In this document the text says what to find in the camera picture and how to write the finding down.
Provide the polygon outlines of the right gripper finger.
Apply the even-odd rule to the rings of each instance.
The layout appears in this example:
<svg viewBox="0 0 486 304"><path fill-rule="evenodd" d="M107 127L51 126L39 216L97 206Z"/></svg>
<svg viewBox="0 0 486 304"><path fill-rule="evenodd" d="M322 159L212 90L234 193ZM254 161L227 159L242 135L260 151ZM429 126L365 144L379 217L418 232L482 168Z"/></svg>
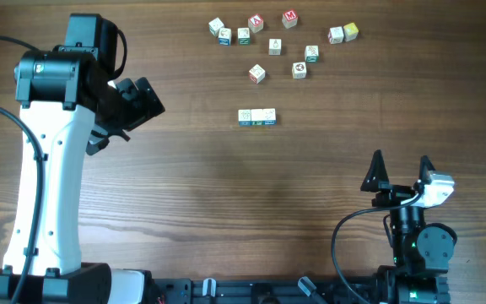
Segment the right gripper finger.
<svg viewBox="0 0 486 304"><path fill-rule="evenodd" d="M430 182L430 175L435 171L435 167L427 155L420 158L418 179L421 182Z"/></svg>
<svg viewBox="0 0 486 304"><path fill-rule="evenodd" d="M386 172L386 165L380 149L376 150L370 162L370 168L361 184L362 192L378 193L391 189Z"/></svg>

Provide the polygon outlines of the blue-edged paw block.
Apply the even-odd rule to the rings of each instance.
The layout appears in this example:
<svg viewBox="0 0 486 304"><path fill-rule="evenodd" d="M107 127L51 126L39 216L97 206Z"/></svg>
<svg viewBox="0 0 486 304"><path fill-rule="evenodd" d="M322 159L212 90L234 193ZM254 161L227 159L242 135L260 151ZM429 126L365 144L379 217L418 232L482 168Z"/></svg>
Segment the blue-edged paw block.
<svg viewBox="0 0 486 304"><path fill-rule="evenodd" d="M251 125L251 109L238 110L238 122L241 127Z"/></svg>

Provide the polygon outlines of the red circle picture block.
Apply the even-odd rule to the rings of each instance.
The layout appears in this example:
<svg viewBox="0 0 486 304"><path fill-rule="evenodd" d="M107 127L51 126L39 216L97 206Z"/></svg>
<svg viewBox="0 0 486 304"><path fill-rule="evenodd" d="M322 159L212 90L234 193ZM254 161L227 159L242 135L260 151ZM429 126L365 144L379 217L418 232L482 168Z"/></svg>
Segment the red circle picture block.
<svg viewBox="0 0 486 304"><path fill-rule="evenodd" d="M304 79L307 75L306 63L295 62L292 66L293 79Z"/></svg>

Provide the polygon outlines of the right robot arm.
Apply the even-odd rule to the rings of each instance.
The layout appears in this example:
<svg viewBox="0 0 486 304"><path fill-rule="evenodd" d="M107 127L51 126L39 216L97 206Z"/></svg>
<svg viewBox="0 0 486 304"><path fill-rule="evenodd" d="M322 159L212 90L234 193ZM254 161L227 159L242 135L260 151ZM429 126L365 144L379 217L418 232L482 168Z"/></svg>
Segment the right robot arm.
<svg viewBox="0 0 486 304"><path fill-rule="evenodd" d="M420 159L418 180L412 186L391 184L381 151L374 152L360 190L374 193L372 206L389 213L383 223L394 264L377 270L371 303L451 301L444 275L457 235L447 225L428 224L424 211L442 205L454 186L453 177L437 171L426 155Z"/></svg>

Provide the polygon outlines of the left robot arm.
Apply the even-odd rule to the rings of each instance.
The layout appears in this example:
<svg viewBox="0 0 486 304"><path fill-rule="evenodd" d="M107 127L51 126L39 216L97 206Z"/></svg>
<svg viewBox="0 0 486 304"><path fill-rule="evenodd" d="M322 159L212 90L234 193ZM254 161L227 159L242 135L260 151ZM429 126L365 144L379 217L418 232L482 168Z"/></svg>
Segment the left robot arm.
<svg viewBox="0 0 486 304"><path fill-rule="evenodd" d="M125 36L98 14L72 14L65 41L29 47L14 70L23 132L19 199L0 268L0 303L161 303L147 270L86 263L78 237L84 158L164 111L147 79L123 79Z"/></svg>

